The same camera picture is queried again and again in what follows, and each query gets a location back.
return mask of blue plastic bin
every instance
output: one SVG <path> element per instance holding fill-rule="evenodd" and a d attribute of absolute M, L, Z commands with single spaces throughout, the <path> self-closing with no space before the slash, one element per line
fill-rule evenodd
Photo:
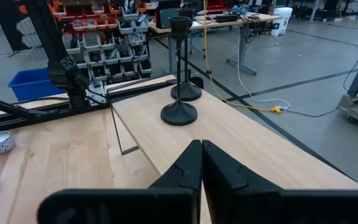
<path fill-rule="evenodd" d="M 49 81 L 47 68 L 18 72 L 8 83 L 19 101 L 64 93 Z"/>

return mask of wooden table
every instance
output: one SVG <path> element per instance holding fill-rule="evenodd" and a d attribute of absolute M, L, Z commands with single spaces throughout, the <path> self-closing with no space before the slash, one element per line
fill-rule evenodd
<path fill-rule="evenodd" d="M 233 158 L 283 189 L 358 189 L 358 183 L 203 91 L 190 102 L 198 118 L 170 126 L 161 109 L 173 103 L 171 87 L 113 104 L 137 145 L 163 174 L 194 139 L 209 139 Z M 210 223 L 205 195 L 202 223 Z"/>
<path fill-rule="evenodd" d="M 246 16 L 256 15 L 259 17 L 259 20 L 257 22 L 270 22 L 275 19 L 280 19 L 280 16 L 271 16 L 266 14 L 256 14 L 253 12 L 247 12 Z M 246 23 L 242 19 L 238 19 L 235 22 L 216 22 L 216 21 L 206 21 L 204 16 L 196 16 L 195 17 L 197 21 L 193 21 L 192 27 L 190 27 L 190 30 L 200 30 L 204 29 L 204 23 L 206 24 L 207 28 L 218 28 L 218 27 L 227 27 L 227 26 L 239 26 L 242 25 L 243 30 L 245 30 Z M 154 21 L 149 22 L 149 29 L 158 33 L 158 34 L 168 34 L 171 32 L 171 29 L 160 29 L 156 27 L 156 23 Z M 176 69 L 174 69 L 174 63 L 176 62 L 176 52 L 175 52 L 175 42 L 169 37 L 168 38 L 168 51 L 169 51 L 169 71 L 168 73 L 175 73 Z M 234 63 L 237 64 L 237 57 L 239 57 L 240 60 L 240 68 L 244 69 L 246 72 L 256 75 L 257 71 L 253 68 L 249 68 L 245 66 L 244 64 L 244 58 L 246 55 L 246 40 L 244 35 L 241 35 L 240 39 L 240 51 L 239 55 L 235 55 L 233 57 L 229 57 L 226 59 L 227 63 Z"/>
<path fill-rule="evenodd" d="M 35 101 L 22 106 L 36 108 L 59 102 Z M 136 146 L 121 121 L 116 119 L 116 122 L 123 148 Z M 39 203 L 60 189 L 144 189 L 159 177 L 140 150 L 121 155 L 110 109 L 11 132 L 16 147 L 0 156 L 0 223 L 36 223 Z"/>

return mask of wooden board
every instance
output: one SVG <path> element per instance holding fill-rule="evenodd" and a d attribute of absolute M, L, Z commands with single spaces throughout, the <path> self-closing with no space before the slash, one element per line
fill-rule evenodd
<path fill-rule="evenodd" d="M 197 120 L 170 126 L 161 109 L 173 103 L 171 87 L 113 104 L 118 117 L 163 174 L 194 139 L 209 139 L 239 162 L 284 189 L 358 189 L 358 183 L 277 136 L 234 108 L 203 91 L 190 102 Z M 201 222 L 211 223 L 203 192 Z"/>
<path fill-rule="evenodd" d="M 25 107 L 50 103 L 53 101 L 36 101 Z M 116 122 L 122 147 L 136 146 L 121 120 Z M 11 133 L 16 147 L 0 156 L 0 223 L 36 223 L 39 203 L 60 189 L 144 189 L 159 177 L 142 151 L 121 155 L 110 109 L 18 128 Z"/>
<path fill-rule="evenodd" d="M 251 16 L 253 14 L 255 14 L 255 13 L 248 12 L 246 15 Z M 272 21 L 272 20 L 281 18 L 280 16 L 271 16 L 271 15 L 266 15 L 266 14 L 258 14 L 257 16 L 259 17 L 260 22 L 268 22 L 268 21 Z M 196 16 L 196 18 L 198 18 L 199 22 L 193 21 L 193 25 L 192 25 L 192 27 L 190 27 L 190 30 L 204 29 L 204 24 L 203 24 L 204 16 Z M 218 22 L 213 22 L 213 21 L 206 21 L 206 23 L 207 23 L 207 25 L 206 25 L 207 28 L 217 28 L 217 27 L 241 25 L 244 22 L 241 19 L 238 19 L 236 22 L 220 22 L 220 23 L 218 23 Z M 158 34 L 166 34 L 166 33 L 171 32 L 171 29 L 157 28 L 156 23 L 154 21 L 149 22 L 149 28 Z"/>

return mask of yellow cable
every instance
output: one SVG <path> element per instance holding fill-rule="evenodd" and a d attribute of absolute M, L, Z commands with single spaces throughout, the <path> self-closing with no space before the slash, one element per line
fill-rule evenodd
<path fill-rule="evenodd" d="M 206 0 L 204 0 L 204 52 L 205 52 L 205 64 L 206 64 L 206 69 L 207 71 L 209 71 L 209 63 L 208 63 L 208 51 L 207 51 L 207 48 L 206 48 L 206 25 L 207 23 L 205 22 L 205 19 L 206 18 Z M 216 87 L 215 87 L 215 84 L 214 82 L 212 81 L 212 75 L 211 74 L 208 74 L 209 76 L 209 80 L 211 81 L 211 84 L 212 84 L 212 87 L 214 88 L 214 91 L 216 94 L 218 94 L 218 96 L 226 103 L 229 103 L 231 105 L 234 105 L 234 106 L 241 106 L 241 107 L 245 107 L 245 108 L 250 108 L 250 109 L 253 109 L 253 110 L 259 110 L 259 111 L 271 111 L 271 112 L 274 112 L 274 113 L 281 113 L 281 110 L 278 108 L 278 107 L 274 107 L 274 108 L 271 108 L 271 109 L 267 109 L 267 108 L 256 108 L 256 107 L 253 107 L 253 106 L 246 106 L 246 105 L 240 105 L 240 104 L 237 104 L 237 103 L 232 103 L 230 101 L 227 101 L 223 96 L 221 96 L 219 94 L 219 92 L 217 91 Z"/>

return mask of black floor tape line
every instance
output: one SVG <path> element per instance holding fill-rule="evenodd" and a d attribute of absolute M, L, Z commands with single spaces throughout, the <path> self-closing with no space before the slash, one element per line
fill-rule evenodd
<path fill-rule="evenodd" d="M 252 96 L 262 95 L 262 94 L 271 93 L 271 92 L 278 91 L 278 90 L 284 90 L 286 88 L 291 88 L 291 87 L 295 87 L 295 86 L 299 86 L 299 85 L 318 82 L 318 81 L 321 81 L 321 80 L 327 80 L 327 79 L 330 79 L 330 78 L 340 77 L 342 75 L 349 74 L 349 72 L 354 73 L 354 72 L 357 72 L 357 71 L 358 71 L 358 68 L 355 68 L 353 70 L 349 70 L 349 71 L 345 71 L 345 72 L 339 72 L 339 73 L 335 73 L 335 74 L 332 74 L 332 75 L 326 75 L 324 77 L 312 78 L 312 79 L 309 79 L 309 80 L 300 81 L 300 82 L 296 82 L 296 83 L 291 83 L 291 84 L 287 84 L 287 85 L 282 85 L 282 86 L 278 86 L 278 87 L 275 87 L 275 88 L 270 88 L 268 90 L 257 91 L 257 92 L 251 93 L 251 94 L 252 94 Z M 249 98 L 250 95 L 249 94 L 244 94 L 244 95 L 241 95 L 239 97 L 242 98 L 242 99 L 246 99 L 246 98 Z M 228 98 L 226 100 L 232 102 L 232 101 L 235 101 L 236 99 L 234 99 L 232 97 L 232 98 Z"/>
<path fill-rule="evenodd" d="M 325 22 L 317 22 L 318 24 L 322 24 L 322 25 L 326 25 L 326 26 L 334 26 L 334 27 L 340 27 L 340 28 L 344 28 L 344 29 L 354 29 L 354 30 L 358 30 L 358 28 L 355 27 L 344 27 L 344 26 L 339 26 L 339 25 L 335 25 L 335 24 L 328 24 Z"/>
<path fill-rule="evenodd" d="M 316 36 L 316 35 L 306 34 L 306 33 L 298 32 L 298 31 L 294 31 L 294 30 L 289 30 L 289 29 L 287 29 L 287 31 L 293 32 L 293 33 L 296 33 L 296 34 L 307 35 L 307 36 L 310 36 L 310 37 L 316 37 L 316 38 L 323 39 L 323 40 L 330 40 L 330 41 L 334 41 L 334 42 L 337 42 L 337 43 L 342 43 L 342 44 L 347 44 L 347 45 L 352 45 L 352 46 L 358 47 L 357 44 L 350 44 L 350 43 L 343 42 L 343 41 L 340 41 L 340 40 L 332 40 L 332 39 L 329 39 L 329 38 L 319 37 L 319 36 Z"/>
<path fill-rule="evenodd" d="M 168 49 L 168 46 L 166 44 L 164 44 L 163 42 L 161 42 L 160 40 L 156 39 L 156 41 L 158 43 L 160 43 L 162 46 L 164 46 L 166 49 Z M 202 69 L 200 69 L 199 67 L 197 67 L 196 65 L 194 65 L 191 62 L 188 62 L 189 66 L 191 66 L 192 68 L 194 68 L 197 72 L 199 72 L 200 74 L 202 74 L 204 77 L 209 79 L 209 75 L 207 73 L 205 73 L 205 71 L 202 71 Z M 221 88 L 223 91 L 225 91 L 227 94 L 231 95 L 233 98 L 235 98 L 235 100 L 237 100 L 239 103 L 245 105 L 245 106 L 252 106 L 250 104 L 248 104 L 247 102 L 245 102 L 243 99 L 241 99 L 239 96 L 237 96 L 235 93 L 233 93 L 231 90 L 229 90 L 228 88 L 226 88 L 224 85 L 222 85 L 221 83 L 219 83 L 218 81 L 216 81 L 214 78 L 212 78 L 212 81 L 215 85 L 217 85 L 219 88 Z M 336 166 L 334 166 L 333 164 L 331 164 L 330 162 L 328 162 L 326 159 L 324 159 L 323 157 L 321 157 L 319 154 L 315 153 L 311 148 L 309 148 L 307 145 L 303 144 L 301 141 L 299 141 L 296 137 L 292 136 L 290 133 L 288 133 L 286 130 L 284 130 L 283 128 L 281 128 L 279 125 L 277 125 L 276 123 L 274 123 L 272 120 L 268 119 L 264 114 L 262 114 L 260 111 L 257 110 L 250 110 L 251 112 L 253 112 L 256 116 L 258 116 L 262 121 L 266 122 L 269 126 L 271 126 L 274 130 L 276 130 L 277 132 L 279 132 L 282 136 L 284 136 L 285 138 L 287 138 L 290 142 L 292 142 L 294 145 L 298 146 L 300 149 L 304 150 L 305 152 L 307 152 L 308 154 L 310 154 L 311 156 L 315 157 L 316 159 L 320 160 L 321 162 L 329 165 L 330 167 L 332 167 L 333 169 L 335 169 L 336 171 L 340 172 L 341 174 L 345 175 L 346 177 L 354 180 L 352 177 L 349 177 L 347 174 L 345 174 L 343 171 L 341 171 L 340 169 L 338 169 Z"/>

